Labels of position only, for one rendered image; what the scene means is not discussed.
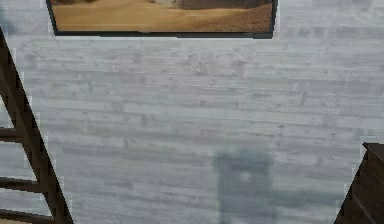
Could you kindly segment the dark brown wooden cabinet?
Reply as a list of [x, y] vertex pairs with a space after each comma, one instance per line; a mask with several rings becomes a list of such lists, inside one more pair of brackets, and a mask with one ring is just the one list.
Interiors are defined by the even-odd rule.
[[384, 144], [363, 146], [366, 152], [334, 224], [384, 224]]

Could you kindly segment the framed desert landscape picture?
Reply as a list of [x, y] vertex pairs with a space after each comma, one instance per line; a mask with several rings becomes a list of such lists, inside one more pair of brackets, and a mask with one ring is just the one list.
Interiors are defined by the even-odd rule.
[[44, 0], [57, 36], [270, 39], [278, 0]]

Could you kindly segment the dark brown wooden shelf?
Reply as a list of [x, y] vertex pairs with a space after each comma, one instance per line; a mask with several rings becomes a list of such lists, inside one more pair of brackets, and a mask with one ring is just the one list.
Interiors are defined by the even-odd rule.
[[0, 177], [0, 188], [40, 193], [50, 216], [0, 209], [0, 219], [29, 224], [74, 224], [57, 175], [33, 115], [5, 35], [0, 29], [0, 97], [13, 124], [0, 127], [0, 141], [20, 143], [36, 180]]

